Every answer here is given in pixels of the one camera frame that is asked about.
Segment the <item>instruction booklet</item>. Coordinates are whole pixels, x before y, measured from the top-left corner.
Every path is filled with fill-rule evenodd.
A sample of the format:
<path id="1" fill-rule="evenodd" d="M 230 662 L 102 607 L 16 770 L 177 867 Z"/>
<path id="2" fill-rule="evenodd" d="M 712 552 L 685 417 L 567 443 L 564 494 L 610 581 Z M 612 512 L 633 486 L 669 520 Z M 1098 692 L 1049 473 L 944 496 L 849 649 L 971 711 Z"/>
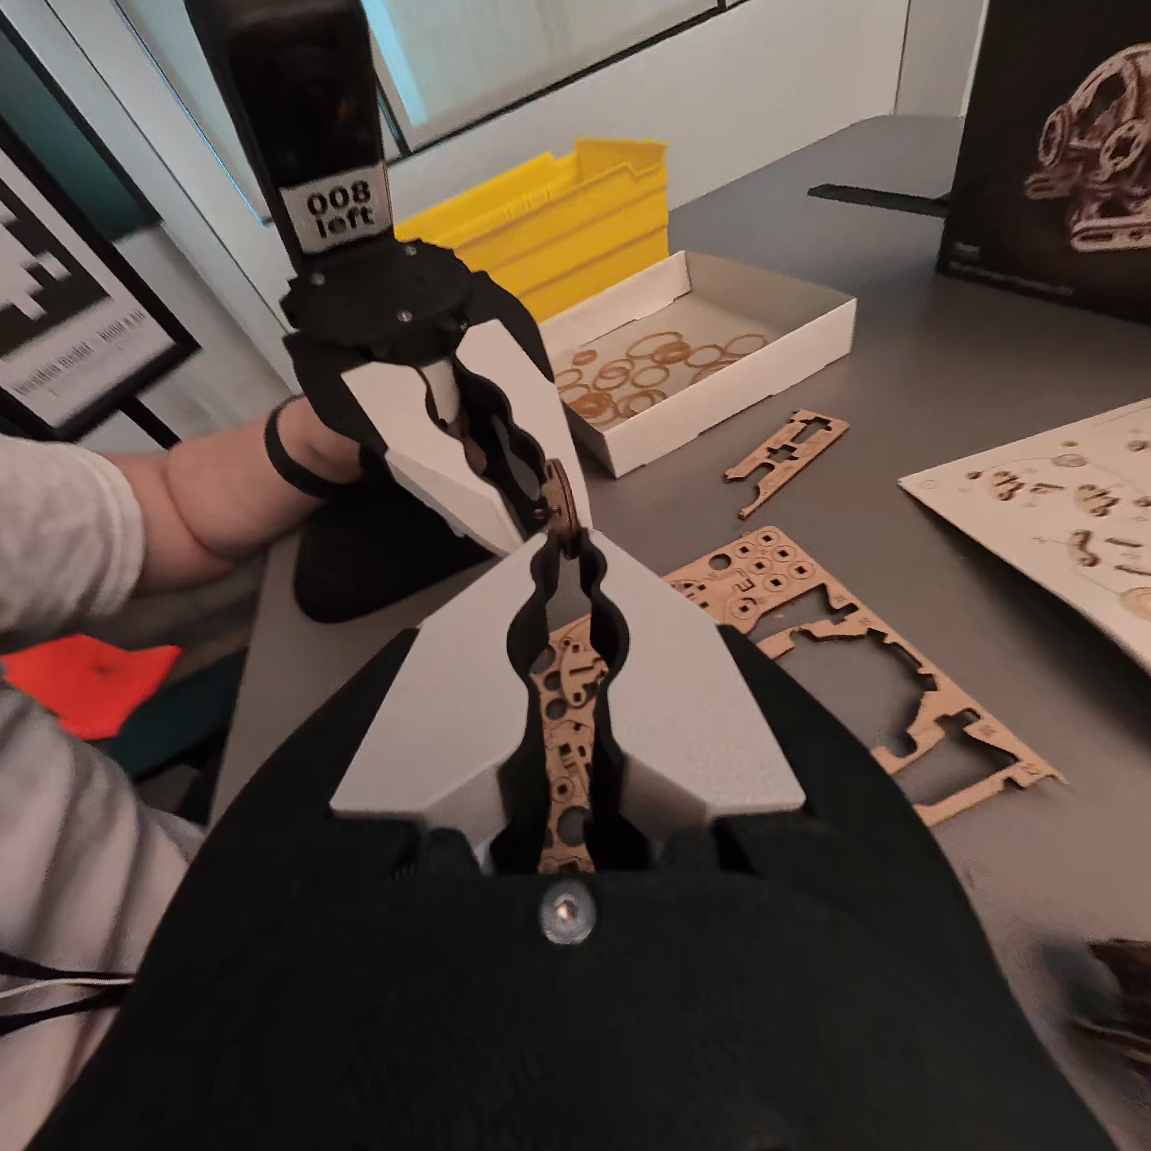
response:
<path id="1" fill-rule="evenodd" d="M 899 480 L 1150 672 L 1150 401 Z"/>

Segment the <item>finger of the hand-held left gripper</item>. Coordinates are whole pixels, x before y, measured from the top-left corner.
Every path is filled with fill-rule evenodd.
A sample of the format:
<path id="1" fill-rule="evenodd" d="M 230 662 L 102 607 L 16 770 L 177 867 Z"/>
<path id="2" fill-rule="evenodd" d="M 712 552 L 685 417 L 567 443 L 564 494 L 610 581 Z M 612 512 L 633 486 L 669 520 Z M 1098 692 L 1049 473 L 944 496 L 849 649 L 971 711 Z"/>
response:
<path id="1" fill-rule="evenodd" d="M 592 509 L 583 467 L 559 393 L 499 321 L 468 328 L 457 361 L 492 384 L 507 402 L 513 429 L 525 433 L 544 460 L 561 463 L 582 528 L 592 527 Z"/>
<path id="2" fill-rule="evenodd" d="M 457 436 L 464 408 L 447 361 L 426 369 L 372 361 L 342 382 L 401 487 L 494 556 L 524 544 L 528 535 L 505 496 L 472 469 Z"/>

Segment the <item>person's grey shirt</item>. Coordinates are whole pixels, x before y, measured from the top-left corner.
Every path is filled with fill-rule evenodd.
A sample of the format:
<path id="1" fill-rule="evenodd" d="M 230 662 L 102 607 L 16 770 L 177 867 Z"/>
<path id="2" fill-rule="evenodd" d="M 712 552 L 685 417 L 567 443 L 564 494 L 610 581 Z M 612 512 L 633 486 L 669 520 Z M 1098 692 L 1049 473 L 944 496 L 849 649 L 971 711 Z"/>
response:
<path id="1" fill-rule="evenodd" d="M 118 614 L 143 563 L 128 482 L 77 445 L 2 438 L 2 655 Z M 2 955 L 53 972 L 137 973 L 204 833 L 144 804 L 119 764 L 32 698 L 1 691 Z M 23 1149 L 101 1044 L 94 987 L 43 987 L 2 1005 L 50 1017 L 2 1036 L 2 1149 Z"/>

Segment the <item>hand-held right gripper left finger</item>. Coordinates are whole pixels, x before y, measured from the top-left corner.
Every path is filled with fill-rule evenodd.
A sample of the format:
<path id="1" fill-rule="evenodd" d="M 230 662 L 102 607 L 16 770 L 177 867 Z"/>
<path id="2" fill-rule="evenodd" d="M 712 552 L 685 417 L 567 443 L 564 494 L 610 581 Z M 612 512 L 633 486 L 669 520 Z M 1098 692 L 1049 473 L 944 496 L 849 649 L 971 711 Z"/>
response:
<path id="1" fill-rule="evenodd" d="M 538 534 L 418 628 L 337 786 L 339 818 L 459 831 L 496 872 L 536 872 L 552 811 L 540 689 L 558 541 Z"/>

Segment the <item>orange flat object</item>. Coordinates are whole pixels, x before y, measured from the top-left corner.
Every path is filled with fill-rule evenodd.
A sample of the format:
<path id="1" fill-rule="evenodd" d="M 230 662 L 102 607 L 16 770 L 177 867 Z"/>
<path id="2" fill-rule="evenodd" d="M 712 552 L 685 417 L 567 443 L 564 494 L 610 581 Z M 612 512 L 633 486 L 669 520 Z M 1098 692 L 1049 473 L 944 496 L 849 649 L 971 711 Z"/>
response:
<path id="1" fill-rule="evenodd" d="M 2 656 L 2 683 L 54 715 L 83 741 L 116 738 L 166 685 L 182 655 L 166 644 L 125 650 L 71 636 Z"/>

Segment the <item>person's left hand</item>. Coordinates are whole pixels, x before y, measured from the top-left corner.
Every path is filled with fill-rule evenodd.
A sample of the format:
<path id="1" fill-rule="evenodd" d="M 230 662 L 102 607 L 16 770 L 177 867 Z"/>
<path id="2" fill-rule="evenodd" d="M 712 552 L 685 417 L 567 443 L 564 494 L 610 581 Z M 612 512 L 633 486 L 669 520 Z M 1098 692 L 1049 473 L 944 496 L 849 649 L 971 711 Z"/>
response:
<path id="1" fill-rule="evenodd" d="M 297 465 L 325 482 L 348 486 L 366 478 L 361 447 L 324 425 L 306 399 L 284 411 L 281 439 Z"/>

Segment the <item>framed marker sign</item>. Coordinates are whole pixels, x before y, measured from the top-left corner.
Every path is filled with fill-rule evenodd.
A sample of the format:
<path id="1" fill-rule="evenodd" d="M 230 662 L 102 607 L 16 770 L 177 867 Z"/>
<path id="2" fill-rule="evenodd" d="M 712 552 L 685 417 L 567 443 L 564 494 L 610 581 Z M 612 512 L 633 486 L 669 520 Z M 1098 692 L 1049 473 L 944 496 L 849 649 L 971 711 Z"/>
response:
<path id="1" fill-rule="evenodd" d="M 175 448 L 140 396 L 198 342 L 6 123 L 1 146 L 2 435 L 76 444 L 124 415 Z"/>

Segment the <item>large wooden part sheet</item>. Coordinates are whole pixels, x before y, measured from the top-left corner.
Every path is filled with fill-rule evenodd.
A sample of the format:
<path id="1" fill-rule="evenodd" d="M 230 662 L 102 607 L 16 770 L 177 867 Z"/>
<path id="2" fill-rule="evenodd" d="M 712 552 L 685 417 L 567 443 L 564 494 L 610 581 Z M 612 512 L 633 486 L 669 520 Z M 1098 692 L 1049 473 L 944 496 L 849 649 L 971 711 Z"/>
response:
<path id="1" fill-rule="evenodd" d="M 886 746 L 870 751 L 888 776 L 898 776 L 941 747 L 947 725 L 957 725 L 965 741 L 1002 761 L 984 779 L 946 798 L 912 804 L 927 828 L 938 828 L 1010 791 L 1029 791 L 1046 781 L 1066 783 L 1060 771 L 777 527 L 745 534 L 665 581 L 715 623 L 734 626 L 746 637 L 789 605 L 817 594 L 825 604 L 821 618 L 790 628 L 771 623 L 769 632 L 755 641 L 775 661 L 790 654 L 799 637 L 818 644 L 879 642 L 885 654 L 911 673 L 917 694 L 916 710 L 904 729 L 910 752 L 900 756 Z M 595 704 L 607 666 L 592 647 L 590 626 L 584 617 L 554 631 L 530 673 L 541 696 L 552 795 L 538 864 L 542 875 L 596 871 L 583 830 L 576 843 L 568 843 L 561 833 L 565 818 L 583 822 L 591 807 Z"/>

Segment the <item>dark brown blurred object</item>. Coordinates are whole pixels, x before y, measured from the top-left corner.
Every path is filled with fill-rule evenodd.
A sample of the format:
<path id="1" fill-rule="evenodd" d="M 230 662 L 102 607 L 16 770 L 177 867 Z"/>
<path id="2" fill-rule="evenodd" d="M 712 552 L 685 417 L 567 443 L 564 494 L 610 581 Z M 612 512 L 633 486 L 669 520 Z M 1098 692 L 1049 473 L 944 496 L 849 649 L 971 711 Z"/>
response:
<path id="1" fill-rule="evenodd" d="M 1150 942 L 1109 938 L 1056 940 L 1041 949 L 1047 973 L 1062 986 L 1068 1028 L 1077 1039 L 1120 1058 L 1150 1082 Z"/>

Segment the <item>small wooden model part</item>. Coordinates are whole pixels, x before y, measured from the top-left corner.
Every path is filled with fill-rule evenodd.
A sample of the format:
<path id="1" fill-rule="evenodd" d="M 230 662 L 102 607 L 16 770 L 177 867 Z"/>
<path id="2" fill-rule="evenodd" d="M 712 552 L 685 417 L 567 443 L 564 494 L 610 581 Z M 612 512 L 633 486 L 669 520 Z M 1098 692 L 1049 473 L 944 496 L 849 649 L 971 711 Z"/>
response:
<path id="1" fill-rule="evenodd" d="M 578 559 L 584 528 L 567 473 L 558 459 L 544 461 L 541 500 L 543 504 L 537 510 L 537 520 L 549 540 L 555 542 L 559 554 L 566 560 Z"/>

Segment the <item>white cardboard box tray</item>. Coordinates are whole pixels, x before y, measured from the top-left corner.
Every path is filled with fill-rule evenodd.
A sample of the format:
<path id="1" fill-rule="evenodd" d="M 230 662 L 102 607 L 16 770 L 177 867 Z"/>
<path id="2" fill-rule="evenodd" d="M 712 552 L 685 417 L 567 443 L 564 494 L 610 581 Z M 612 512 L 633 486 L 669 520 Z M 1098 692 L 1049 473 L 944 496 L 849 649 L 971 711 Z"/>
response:
<path id="1" fill-rule="evenodd" d="M 615 479 L 673 454 L 851 353 L 857 299 L 783 273 L 682 251 L 541 327 L 554 377 L 585 347 L 618 352 L 651 333 L 698 342 L 765 333 L 761 352 L 612 429 L 565 405 L 577 442 Z"/>

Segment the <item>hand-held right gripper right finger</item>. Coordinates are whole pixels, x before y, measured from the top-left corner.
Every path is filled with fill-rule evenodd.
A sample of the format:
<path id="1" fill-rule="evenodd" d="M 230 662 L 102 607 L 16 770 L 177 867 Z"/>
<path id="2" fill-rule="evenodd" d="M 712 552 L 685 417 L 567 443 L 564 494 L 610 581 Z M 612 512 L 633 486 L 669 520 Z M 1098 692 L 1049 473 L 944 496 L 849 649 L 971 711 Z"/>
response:
<path id="1" fill-rule="evenodd" d="M 595 697 L 585 822 L 597 872 L 645 870 L 682 831 L 777 816 L 807 797 L 724 631 L 596 529 L 579 534 Z"/>

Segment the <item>person's left forearm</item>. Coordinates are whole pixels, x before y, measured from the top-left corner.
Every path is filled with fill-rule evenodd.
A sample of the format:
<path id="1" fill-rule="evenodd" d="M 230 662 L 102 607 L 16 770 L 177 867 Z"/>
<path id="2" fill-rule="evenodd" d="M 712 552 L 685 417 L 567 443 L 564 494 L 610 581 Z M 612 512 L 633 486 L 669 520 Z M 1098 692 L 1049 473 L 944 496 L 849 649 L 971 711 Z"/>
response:
<path id="1" fill-rule="evenodd" d="M 166 453 L 108 456 L 142 517 L 137 598 L 218 582 L 320 506 L 275 468 L 265 426 L 253 421 Z"/>

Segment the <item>pile of tan rubber bands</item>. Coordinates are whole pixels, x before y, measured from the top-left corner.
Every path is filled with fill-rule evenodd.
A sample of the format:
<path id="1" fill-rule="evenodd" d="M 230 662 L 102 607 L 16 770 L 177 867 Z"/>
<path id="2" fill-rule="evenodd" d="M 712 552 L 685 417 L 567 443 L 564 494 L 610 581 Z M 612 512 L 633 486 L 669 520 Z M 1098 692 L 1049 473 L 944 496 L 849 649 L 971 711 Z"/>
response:
<path id="1" fill-rule="evenodd" d="M 589 346 L 571 353 L 554 382 L 571 412 L 606 430 L 739 365 L 772 341 L 772 336 L 757 330 L 717 342 L 693 341 L 679 330 L 656 330 L 616 352 Z"/>

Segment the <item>yellow plastic bin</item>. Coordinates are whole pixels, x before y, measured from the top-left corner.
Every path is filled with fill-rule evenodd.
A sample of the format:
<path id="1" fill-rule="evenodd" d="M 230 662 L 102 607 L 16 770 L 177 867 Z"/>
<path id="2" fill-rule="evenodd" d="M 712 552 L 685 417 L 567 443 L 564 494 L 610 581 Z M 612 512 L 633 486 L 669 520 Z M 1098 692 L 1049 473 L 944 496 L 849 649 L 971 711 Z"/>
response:
<path id="1" fill-rule="evenodd" d="M 668 147 L 580 138 L 396 225 L 453 251 L 542 324 L 665 261 Z"/>

